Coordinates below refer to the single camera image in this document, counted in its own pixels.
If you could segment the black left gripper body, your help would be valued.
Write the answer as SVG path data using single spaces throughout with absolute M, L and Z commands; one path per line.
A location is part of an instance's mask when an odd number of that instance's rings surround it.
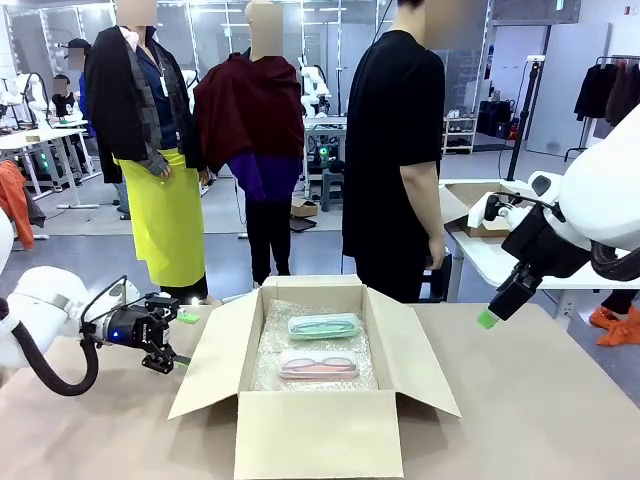
M 169 346 L 174 308 L 169 304 L 117 308 L 96 322 L 101 341 L 143 351 L 164 351 Z

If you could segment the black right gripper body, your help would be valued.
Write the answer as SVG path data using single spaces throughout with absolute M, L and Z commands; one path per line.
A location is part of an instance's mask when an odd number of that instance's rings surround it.
M 590 260 L 588 250 L 565 240 L 552 228 L 544 216 L 546 211 L 535 204 L 502 243 L 501 248 L 518 260 L 509 280 L 568 278 Z

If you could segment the person's right hand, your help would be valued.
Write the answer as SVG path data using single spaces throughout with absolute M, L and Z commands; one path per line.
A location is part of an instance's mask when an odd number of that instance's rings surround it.
M 442 267 L 447 254 L 444 236 L 440 235 L 430 237 L 428 247 L 429 255 L 426 261 L 426 268 L 431 271 L 439 270 Z

